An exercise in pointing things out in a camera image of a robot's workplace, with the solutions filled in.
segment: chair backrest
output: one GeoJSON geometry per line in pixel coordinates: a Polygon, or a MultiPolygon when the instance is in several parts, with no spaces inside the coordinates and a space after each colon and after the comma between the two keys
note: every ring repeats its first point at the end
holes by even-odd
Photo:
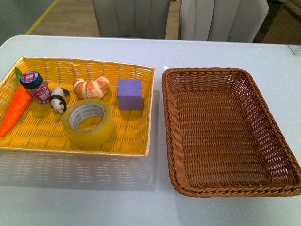
{"type": "Polygon", "coordinates": [[[100,36],[164,39],[170,0],[93,0],[100,36]]]}
{"type": "Polygon", "coordinates": [[[182,0],[179,38],[252,42],[268,10],[266,0],[182,0]]]}

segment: roll of tape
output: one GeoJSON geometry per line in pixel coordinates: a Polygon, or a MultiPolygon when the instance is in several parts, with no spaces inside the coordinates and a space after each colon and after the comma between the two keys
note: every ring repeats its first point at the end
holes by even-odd
{"type": "Polygon", "coordinates": [[[83,148],[94,148],[104,144],[115,131],[110,106],[98,99],[78,101],[64,113],[62,123],[69,139],[76,146],[83,148]],[[100,116],[103,119],[92,129],[78,129],[83,120],[93,116],[100,116]]]}

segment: jar label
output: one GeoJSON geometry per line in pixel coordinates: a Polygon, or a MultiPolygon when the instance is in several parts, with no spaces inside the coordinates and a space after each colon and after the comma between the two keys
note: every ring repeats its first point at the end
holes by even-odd
{"type": "Polygon", "coordinates": [[[51,90],[49,89],[47,84],[43,82],[34,90],[33,95],[38,101],[40,101],[41,103],[45,103],[50,100],[51,90]]]}

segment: woven basket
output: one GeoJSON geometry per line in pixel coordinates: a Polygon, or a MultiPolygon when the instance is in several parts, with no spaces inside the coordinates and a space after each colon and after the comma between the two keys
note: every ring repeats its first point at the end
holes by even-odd
{"type": "MultiPolygon", "coordinates": [[[[110,91],[102,98],[113,112],[116,126],[112,138],[96,149],[80,149],[70,142],[61,123],[61,114],[54,112],[50,104],[32,101],[18,124],[0,138],[1,151],[25,151],[39,153],[65,153],[83,155],[147,156],[151,136],[151,109],[153,101],[155,69],[143,65],[67,58],[21,57],[0,83],[0,121],[2,121],[20,83],[15,79],[14,67],[22,72],[38,71],[52,89],[61,86],[70,91],[67,108],[79,99],[73,93],[76,78],[95,80],[108,77],[110,91]],[[117,101],[118,79],[141,79],[142,111],[120,111],[117,101]]],[[[85,121],[82,129],[93,125],[95,119],[85,121]]]]}
{"type": "Polygon", "coordinates": [[[301,169],[251,75],[168,69],[162,77],[168,166],[190,197],[301,193],[301,169]]]}

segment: jar lid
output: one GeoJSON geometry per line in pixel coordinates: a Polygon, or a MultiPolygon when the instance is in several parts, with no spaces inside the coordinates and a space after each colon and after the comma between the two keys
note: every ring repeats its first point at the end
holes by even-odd
{"type": "Polygon", "coordinates": [[[35,89],[43,82],[42,76],[35,71],[26,72],[20,78],[20,83],[25,89],[35,89]]]}

